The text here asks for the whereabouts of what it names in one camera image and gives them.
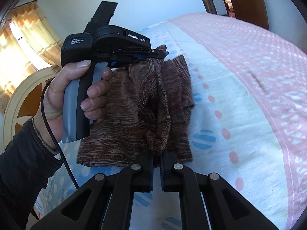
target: gray trigger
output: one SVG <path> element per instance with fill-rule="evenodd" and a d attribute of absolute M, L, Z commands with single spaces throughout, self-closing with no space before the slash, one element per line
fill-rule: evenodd
<path fill-rule="evenodd" d="M 108 62 L 99 62 L 95 65 L 92 84 L 101 80 L 102 70 L 107 66 L 108 66 Z M 93 119 L 90 119 L 90 124 L 93 124 L 93 123 L 94 123 Z"/>

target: bed sheet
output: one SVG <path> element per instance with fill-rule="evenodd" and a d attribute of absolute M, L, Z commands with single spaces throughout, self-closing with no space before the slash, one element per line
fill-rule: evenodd
<path fill-rule="evenodd" d="M 306 206 L 307 56 L 252 24 L 207 13 L 184 15 L 140 31 L 152 47 L 183 54 L 193 100 L 188 137 L 195 172 L 219 173 L 279 229 Z M 79 141 L 61 144 L 78 183 L 120 167 L 76 164 Z M 44 216 L 75 191 L 65 167 L 36 201 Z M 181 229 L 177 193 L 163 193 L 159 170 L 151 193 L 136 193 L 130 229 Z"/>

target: brown knit garment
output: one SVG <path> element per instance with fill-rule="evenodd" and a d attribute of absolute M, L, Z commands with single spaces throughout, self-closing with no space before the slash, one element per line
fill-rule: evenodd
<path fill-rule="evenodd" d="M 166 51 L 166 46 L 157 49 Z M 148 148 L 158 161 L 165 147 L 180 162 L 192 161 L 187 128 L 194 103 L 182 55 L 119 68 L 110 83 L 108 114 L 82 139 L 78 164 L 127 166 Z"/>

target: human hand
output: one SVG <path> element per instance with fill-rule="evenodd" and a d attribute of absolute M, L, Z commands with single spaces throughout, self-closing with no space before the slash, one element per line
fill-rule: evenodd
<path fill-rule="evenodd" d="M 65 88 L 71 80 L 82 77 L 89 69 L 90 65 L 90 60 L 66 64 L 51 81 L 45 92 L 44 110 L 46 119 L 58 142 L 61 140 L 63 132 L 63 101 Z M 84 111 L 84 115 L 88 119 L 101 120 L 107 113 L 105 106 L 109 99 L 106 94 L 111 88 L 109 80 L 113 77 L 113 72 L 109 67 L 105 67 L 102 70 L 101 75 L 103 79 L 88 88 L 88 98 L 81 103 L 81 109 Z M 33 122 L 45 143 L 55 150 L 56 146 L 54 145 L 44 124 L 40 106 Z"/>

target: device handle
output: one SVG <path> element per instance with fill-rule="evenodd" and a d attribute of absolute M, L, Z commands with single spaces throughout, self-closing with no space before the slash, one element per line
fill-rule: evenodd
<path fill-rule="evenodd" d="M 62 143 L 70 143 L 90 135 L 90 120 L 81 109 L 88 88 L 101 79 L 101 72 L 107 62 L 91 63 L 88 71 L 79 79 L 72 80 L 65 89 L 63 104 Z"/>

